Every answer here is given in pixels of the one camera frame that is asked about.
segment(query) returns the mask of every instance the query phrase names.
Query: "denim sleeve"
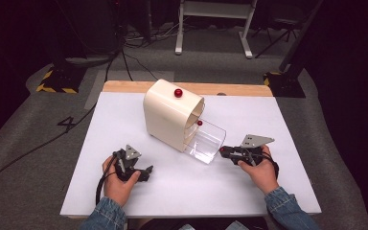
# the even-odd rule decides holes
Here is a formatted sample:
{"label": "denim sleeve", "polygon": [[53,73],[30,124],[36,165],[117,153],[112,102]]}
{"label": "denim sleeve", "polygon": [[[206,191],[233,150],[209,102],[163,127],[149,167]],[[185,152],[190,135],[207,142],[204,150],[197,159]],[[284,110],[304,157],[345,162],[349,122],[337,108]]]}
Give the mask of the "denim sleeve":
{"label": "denim sleeve", "polygon": [[310,215],[301,210],[295,196],[282,187],[267,194],[264,200],[268,211],[286,229],[319,229]]}
{"label": "denim sleeve", "polygon": [[124,210],[115,201],[103,197],[92,214],[86,219],[80,229],[118,229],[123,230],[125,220]]}

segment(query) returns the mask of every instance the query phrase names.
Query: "transparent box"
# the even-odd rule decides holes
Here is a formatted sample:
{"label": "transparent box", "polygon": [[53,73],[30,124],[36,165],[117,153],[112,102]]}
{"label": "transparent box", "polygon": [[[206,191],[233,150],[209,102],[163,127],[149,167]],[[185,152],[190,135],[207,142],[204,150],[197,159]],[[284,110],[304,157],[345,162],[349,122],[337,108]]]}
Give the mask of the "transparent box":
{"label": "transparent box", "polygon": [[223,145],[226,131],[218,126],[198,119],[192,126],[186,129],[186,136],[191,136],[188,143],[184,143],[185,153],[209,164]]}

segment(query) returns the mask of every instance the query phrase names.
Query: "red ball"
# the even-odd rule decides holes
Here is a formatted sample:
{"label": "red ball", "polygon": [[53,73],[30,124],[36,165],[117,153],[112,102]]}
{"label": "red ball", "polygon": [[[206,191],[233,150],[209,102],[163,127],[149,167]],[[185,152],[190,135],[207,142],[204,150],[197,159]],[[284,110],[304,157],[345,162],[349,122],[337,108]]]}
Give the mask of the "red ball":
{"label": "red ball", "polygon": [[176,98],[181,98],[181,96],[183,96],[183,91],[181,89],[175,89],[174,95]]}

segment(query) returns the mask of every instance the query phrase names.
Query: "person's left hand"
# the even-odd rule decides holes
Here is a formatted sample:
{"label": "person's left hand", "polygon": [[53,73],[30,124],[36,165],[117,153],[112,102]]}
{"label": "person's left hand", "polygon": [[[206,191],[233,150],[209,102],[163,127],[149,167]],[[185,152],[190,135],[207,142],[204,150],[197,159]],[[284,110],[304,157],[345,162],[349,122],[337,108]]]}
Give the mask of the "person's left hand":
{"label": "person's left hand", "polygon": [[[103,172],[106,170],[106,166],[108,163],[112,160],[112,156],[109,156],[105,162],[103,162]],[[103,184],[103,194],[106,197],[109,197],[113,199],[116,203],[118,203],[121,207],[123,207],[127,200],[129,199],[130,192],[133,189],[133,186],[139,179],[140,172],[136,171],[130,179],[124,183],[122,180],[118,178],[118,175],[115,173],[115,162],[118,159],[115,158],[115,160],[111,163],[111,166],[109,168],[109,171],[107,174],[111,174],[104,182]]]}

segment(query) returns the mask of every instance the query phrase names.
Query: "white tabletop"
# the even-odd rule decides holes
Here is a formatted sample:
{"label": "white tabletop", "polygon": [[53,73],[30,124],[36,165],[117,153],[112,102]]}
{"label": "white tabletop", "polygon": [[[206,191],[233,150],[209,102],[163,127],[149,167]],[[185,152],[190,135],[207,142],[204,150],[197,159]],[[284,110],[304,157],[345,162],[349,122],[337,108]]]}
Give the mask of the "white tabletop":
{"label": "white tabletop", "polygon": [[[274,138],[268,146],[280,166],[280,185],[296,195],[306,212],[321,212],[275,98],[204,97],[202,119],[226,130],[225,146],[239,146],[246,134]],[[218,153],[206,165],[151,137],[146,132],[143,98],[143,93],[101,93],[61,215],[92,213],[102,163],[126,144],[142,153],[135,168],[154,166],[149,181],[135,185],[124,207],[129,218],[266,215],[264,195],[229,159]]]}

